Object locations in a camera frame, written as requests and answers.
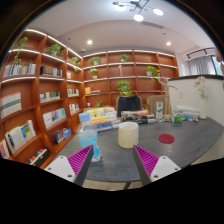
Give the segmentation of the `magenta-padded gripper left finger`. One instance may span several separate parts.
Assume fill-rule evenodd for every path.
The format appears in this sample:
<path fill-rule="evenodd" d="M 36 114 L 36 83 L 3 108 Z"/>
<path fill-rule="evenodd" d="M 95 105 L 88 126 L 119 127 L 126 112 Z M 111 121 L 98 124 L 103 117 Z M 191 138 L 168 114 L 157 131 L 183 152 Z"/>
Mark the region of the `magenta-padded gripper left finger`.
<path fill-rule="evenodd" d="M 45 171 L 82 186 L 92 157 L 93 146 L 90 145 L 68 157 L 59 156 L 45 168 Z"/>

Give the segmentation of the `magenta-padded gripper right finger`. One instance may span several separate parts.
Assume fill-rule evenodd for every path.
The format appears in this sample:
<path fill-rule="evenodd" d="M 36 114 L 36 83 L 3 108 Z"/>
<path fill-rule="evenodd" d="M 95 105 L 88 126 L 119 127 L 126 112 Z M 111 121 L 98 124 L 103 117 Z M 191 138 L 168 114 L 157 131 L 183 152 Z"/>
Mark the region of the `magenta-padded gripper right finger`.
<path fill-rule="evenodd" d="M 167 156 L 158 157 L 136 145 L 133 146 L 133 156 L 143 185 L 180 170 L 180 167 Z"/>

